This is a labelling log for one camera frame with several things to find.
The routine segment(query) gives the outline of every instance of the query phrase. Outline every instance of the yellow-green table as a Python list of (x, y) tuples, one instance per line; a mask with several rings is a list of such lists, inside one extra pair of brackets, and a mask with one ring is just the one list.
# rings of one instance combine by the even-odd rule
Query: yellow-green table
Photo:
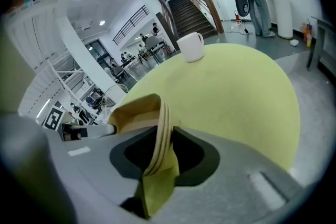
[(267, 55), (246, 46), (204, 49), (197, 62), (187, 63), (182, 55), (163, 62), (123, 103), (157, 93), (175, 125), (242, 142), (288, 170), (298, 146), (300, 113), (287, 75)]

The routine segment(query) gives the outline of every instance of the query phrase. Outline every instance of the yellow cloth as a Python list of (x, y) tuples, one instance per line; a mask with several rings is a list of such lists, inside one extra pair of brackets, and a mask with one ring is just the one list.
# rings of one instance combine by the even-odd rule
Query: yellow cloth
[(153, 216), (173, 194), (175, 177), (179, 174), (179, 164), (171, 144), (162, 165), (155, 174), (142, 177), (149, 216)]
[(149, 216), (153, 216), (169, 199), (174, 190), (179, 163), (170, 143), (171, 112), (168, 105), (156, 94), (151, 94), (118, 107), (108, 124), (117, 128), (117, 134), (157, 125), (155, 149), (143, 173), (143, 191)]
[(172, 125), (242, 142), (288, 170), (298, 146), (300, 114), (287, 75), (271, 58), (246, 46), (204, 49), (197, 62), (187, 63), (182, 55), (163, 62), (123, 103), (156, 93), (168, 104)]

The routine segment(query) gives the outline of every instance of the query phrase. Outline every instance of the white pillar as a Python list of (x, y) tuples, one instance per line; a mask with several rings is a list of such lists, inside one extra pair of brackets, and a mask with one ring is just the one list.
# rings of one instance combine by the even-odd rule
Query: white pillar
[(60, 36), (71, 53), (77, 64), (83, 69), (86, 75), (98, 86), (103, 92), (106, 92), (115, 82), (101, 68), (83, 42), (78, 37), (67, 17), (57, 18)]

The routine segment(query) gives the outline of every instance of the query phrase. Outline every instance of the gray floor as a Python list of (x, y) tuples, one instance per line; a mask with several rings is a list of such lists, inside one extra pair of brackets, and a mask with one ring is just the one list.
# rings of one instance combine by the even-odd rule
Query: gray floor
[(336, 143), (335, 87), (320, 71), (288, 75), (298, 97), (301, 132), (291, 175), (303, 186), (318, 180)]
[[(216, 44), (216, 43), (234, 43), (246, 45), (248, 47), (255, 48), (266, 55), (268, 55), (273, 60), (279, 59), (288, 55), (297, 54), (303, 51), (307, 51), (307, 46), (303, 43), (303, 40), (294, 34), (293, 39), (297, 39), (299, 44), (293, 47), (289, 40), (275, 37), (275, 38), (264, 38), (257, 37), (254, 33), (254, 27), (252, 23), (242, 23), (239, 26), (235, 26), (233, 29), (229, 29), (234, 26), (236, 22), (223, 22), (224, 31), (219, 36), (212, 36), (204, 39), (204, 44)], [(230, 31), (240, 32), (245, 34), (244, 29), (252, 33), (251, 35), (241, 35), (239, 33), (229, 33)]]

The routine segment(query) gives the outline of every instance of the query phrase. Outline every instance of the white mug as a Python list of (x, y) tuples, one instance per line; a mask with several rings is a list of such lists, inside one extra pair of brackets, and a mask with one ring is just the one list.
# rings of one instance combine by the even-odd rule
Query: white mug
[(177, 44), (185, 61), (195, 62), (204, 56), (204, 39), (199, 33), (193, 32), (180, 38)]

